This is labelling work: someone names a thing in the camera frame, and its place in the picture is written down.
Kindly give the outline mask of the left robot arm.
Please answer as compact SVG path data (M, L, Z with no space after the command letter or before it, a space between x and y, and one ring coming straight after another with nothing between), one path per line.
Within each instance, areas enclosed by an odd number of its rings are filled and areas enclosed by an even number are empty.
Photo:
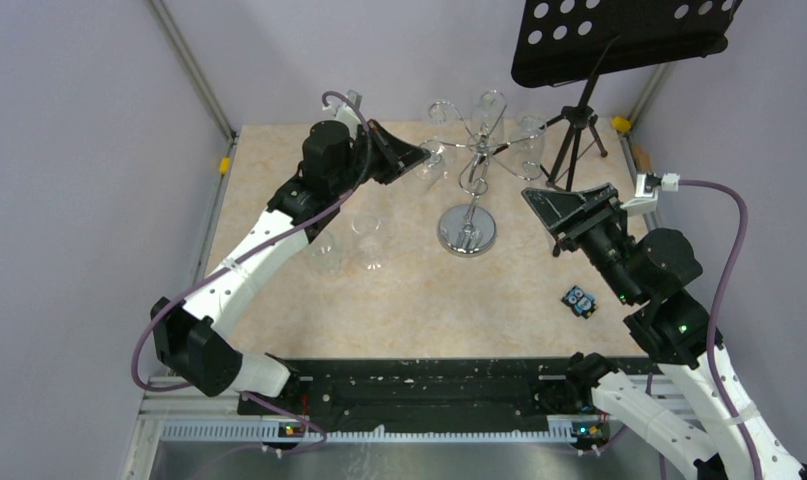
M296 173L279 187L243 240L198 285L151 310L158 360L200 393L261 394L276 413L298 404L299 386L271 355L243 353L228 338L262 287L309 246L362 184L388 185L430 156L374 120L353 129L335 120L313 125Z

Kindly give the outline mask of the removed wine glass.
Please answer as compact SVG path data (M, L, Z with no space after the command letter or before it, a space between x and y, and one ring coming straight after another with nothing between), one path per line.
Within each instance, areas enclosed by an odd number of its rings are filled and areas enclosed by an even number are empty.
M336 275L341 269L342 252L334 235L328 231L319 233L308 246L308 255L313 268L323 275Z
M354 217L351 229L355 235L355 260L368 271L376 271L383 267L383 253L379 244L381 220L368 214Z

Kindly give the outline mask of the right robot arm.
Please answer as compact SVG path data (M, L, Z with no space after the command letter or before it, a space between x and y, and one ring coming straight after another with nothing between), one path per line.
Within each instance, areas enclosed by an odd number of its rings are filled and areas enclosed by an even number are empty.
M581 251L620 302L635 343L680 390L689 423L662 406L612 361L574 357L565 397L579 412L613 416L687 479L807 479L807 464L781 443L736 374L711 312L688 285L702 273L679 231L656 228L635 239L617 190L527 188L522 198L563 251Z

